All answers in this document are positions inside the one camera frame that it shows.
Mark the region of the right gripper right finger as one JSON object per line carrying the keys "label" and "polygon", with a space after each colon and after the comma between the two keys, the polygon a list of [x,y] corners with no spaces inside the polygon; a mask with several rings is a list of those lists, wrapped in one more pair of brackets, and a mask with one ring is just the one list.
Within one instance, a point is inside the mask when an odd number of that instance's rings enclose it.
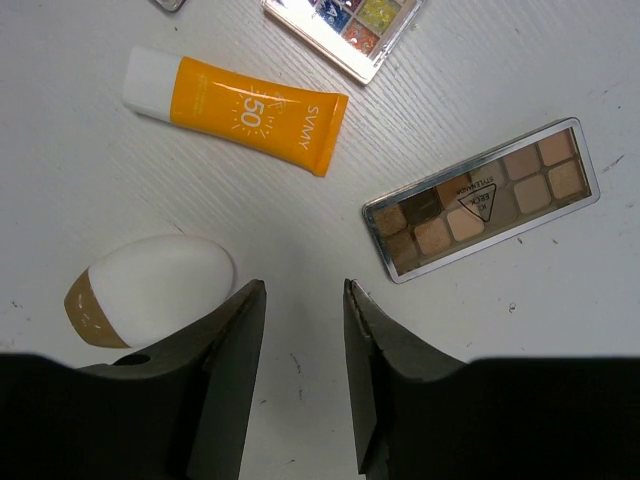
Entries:
{"label": "right gripper right finger", "polygon": [[356,463],[368,479],[497,479],[499,365],[462,362],[343,291]]}

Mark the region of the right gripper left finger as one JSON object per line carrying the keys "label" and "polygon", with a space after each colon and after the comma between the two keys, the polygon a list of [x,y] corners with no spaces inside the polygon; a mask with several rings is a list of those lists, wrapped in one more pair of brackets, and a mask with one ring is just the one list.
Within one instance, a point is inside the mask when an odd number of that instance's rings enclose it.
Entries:
{"label": "right gripper left finger", "polygon": [[236,479],[266,317],[252,280],[195,323],[89,380],[90,479]]}

